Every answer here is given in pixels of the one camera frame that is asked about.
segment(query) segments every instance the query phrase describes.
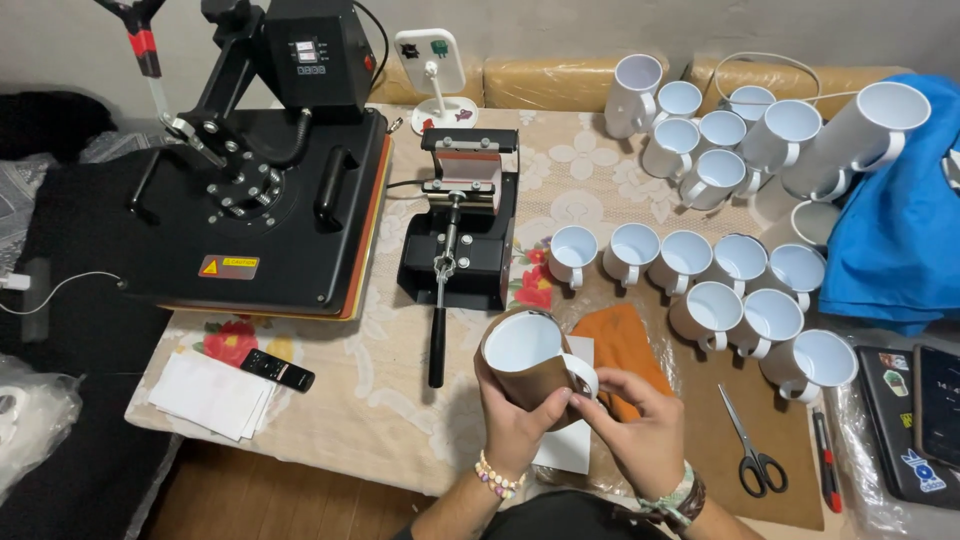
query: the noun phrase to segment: remote control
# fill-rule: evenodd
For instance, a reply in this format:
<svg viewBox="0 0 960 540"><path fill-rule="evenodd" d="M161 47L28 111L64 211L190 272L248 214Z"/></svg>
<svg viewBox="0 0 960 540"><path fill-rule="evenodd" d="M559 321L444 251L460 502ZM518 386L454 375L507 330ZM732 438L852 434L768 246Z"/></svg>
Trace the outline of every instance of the remote control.
<svg viewBox="0 0 960 540"><path fill-rule="evenodd" d="M258 377L279 382L298 392L309 390L313 385L313 379L317 377L311 371L256 349L250 349L250 353L240 364L240 369Z"/></svg>

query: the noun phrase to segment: bracelet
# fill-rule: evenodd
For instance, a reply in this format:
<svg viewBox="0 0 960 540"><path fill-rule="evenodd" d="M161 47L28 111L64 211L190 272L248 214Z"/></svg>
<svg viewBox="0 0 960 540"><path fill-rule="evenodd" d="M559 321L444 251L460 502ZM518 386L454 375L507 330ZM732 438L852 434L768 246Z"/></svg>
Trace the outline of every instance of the bracelet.
<svg viewBox="0 0 960 540"><path fill-rule="evenodd" d="M700 475L684 461L684 479L673 493L653 502L640 497L637 497L636 501L641 510L659 514L670 530L681 534L700 515L706 499L707 488Z"/></svg>
<svg viewBox="0 0 960 540"><path fill-rule="evenodd" d="M490 466L490 463L487 463L487 458L483 455L483 451L480 451L480 461L476 462L476 465L473 466L473 470L476 471L477 477L480 478L480 481L485 482L496 494L497 497L503 500L512 499L516 497L516 490L523 485L523 481L527 479L527 474L523 473L523 476L515 482L511 482L496 473L493 468Z"/></svg>

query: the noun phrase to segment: scissors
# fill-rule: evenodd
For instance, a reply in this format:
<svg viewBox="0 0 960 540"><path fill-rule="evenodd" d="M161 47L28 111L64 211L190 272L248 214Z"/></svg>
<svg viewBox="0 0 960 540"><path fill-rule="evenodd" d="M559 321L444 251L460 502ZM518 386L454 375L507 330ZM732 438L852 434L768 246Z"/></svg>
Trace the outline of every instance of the scissors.
<svg viewBox="0 0 960 540"><path fill-rule="evenodd" d="M730 403L730 397L727 396L727 391L724 390L723 384L718 384L717 386L720 387L720 395L723 396L724 404L727 406L727 412L729 412L733 420L733 426L736 428L737 434L740 435L740 442L743 443L745 455L743 459L740 460L740 483L743 484L743 489L747 490L747 493L752 497L758 499L767 496L767 486L769 486L770 491L774 493L783 493L789 486L783 467L780 467L780 464L777 463L773 457L756 451L753 443L750 442L750 437L747 436L747 431L743 429L743 424L740 423L740 417L737 416L736 410L733 409L733 404ZM768 466L773 466L773 468L780 473L780 485L775 485L773 480L770 479L770 473L767 470ZM748 469L754 474L756 484L760 486L759 491L754 491L744 478L744 472Z"/></svg>

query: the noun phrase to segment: flat heat press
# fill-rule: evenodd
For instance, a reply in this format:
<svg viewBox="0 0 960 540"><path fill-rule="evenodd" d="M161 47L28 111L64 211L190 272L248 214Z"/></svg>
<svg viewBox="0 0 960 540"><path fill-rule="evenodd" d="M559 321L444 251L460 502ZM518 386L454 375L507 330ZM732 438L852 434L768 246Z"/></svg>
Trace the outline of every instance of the flat heat press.
<svg viewBox="0 0 960 540"><path fill-rule="evenodd" d="M377 61L353 4L370 12L203 0L221 54L197 107L175 117L150 30L164 0L96 1L127 27L167 133L193 149L157 151L130 199L152 234L129 246L126 292L173 308L357 318L393 149L386 119L365 107ZM254 76L283 110L235 110Z"/></svg>
<svg viewBox="0 0 960 540"><path fill-rule="evenodd" d="M503 170L501 155L519 152L519 134L428 129L420 148L434 163L434 178L420 188L430 210L410 220L396 282L435 306L427 381L440 388L446 308L506 308L519 174Z"/></svg>

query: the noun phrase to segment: white charging cable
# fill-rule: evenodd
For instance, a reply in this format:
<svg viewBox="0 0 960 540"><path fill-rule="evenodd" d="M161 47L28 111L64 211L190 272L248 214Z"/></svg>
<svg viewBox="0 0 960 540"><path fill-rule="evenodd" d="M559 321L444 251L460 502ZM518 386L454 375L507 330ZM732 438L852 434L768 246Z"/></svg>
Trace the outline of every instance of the white charging cable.
<svg viewBox="0 0 960 540"><path fill-rule="evenodd" d="M794 67L798 67L808 73L810 77L813 78L813 82L817 85L817 95L813 97L797 98L800 101L812 101L813 105L817 105L817 101L821 99L827 99L829 97L839 97L839 96L852 96L860 93L860 90L850 91L850 92L838 92L835 94L820 95L820 92L823 90L823 84L820 82L820 77L817 77L817 72L813 70L812 67L806 65L801 61L793 60L792 58L786 57L784 55L777 55L774 53L755 53L755 52L743 52L743 53L733 53L728 57L724 58L713 68L713 73L710 74L710 78L713 80L713 86L717 89L717 93L720 94L720 97L725 100L727 103L733 103L735 105L769 105L768 103L759 103L754 101L739 101L733 100L729 95L723 93L723 90L720 89L720 81L717 79L717 72L720 71L720 66L724 63L732 60L737 60L741 58L749 57L763 57L774 59L778 61L785 61L792 64Z"/></svg>
<svg viewBox="0 0 960 540"><path fill-rule="evenodd" d="M58 283L57 286L54 287L54 290L50 291L50 294L47 295L47 299L43 301L43 304L40 304L39 306L35 307L34 309L31 309L30 311L14 311L9 307L4 306L3 304L0 304L0 309L3 309L7 313L12 313L14 315L30 315L32 313L36 313L41 309L43 309L44 306L49 304L50 299L53 298L54 295L57 294L57 291L60 290L60 288L66 285L68 282L72 282L77 278L82 278L83 276L93 276L96 274L103 274L104 276L110 276L112 278L115 278L118 281L123 281L120 278L120 276L117 276L115 274L110 274L110 272L99 272L99 271L85 272L83 274L77 274L76 276L67 278L62 282ZM0 278L0 288L8 288L13 290L27 290L28 288L30 288L30 276L25 276L23 274L14 274L14 273L7 274L3 278Z"/></svg>

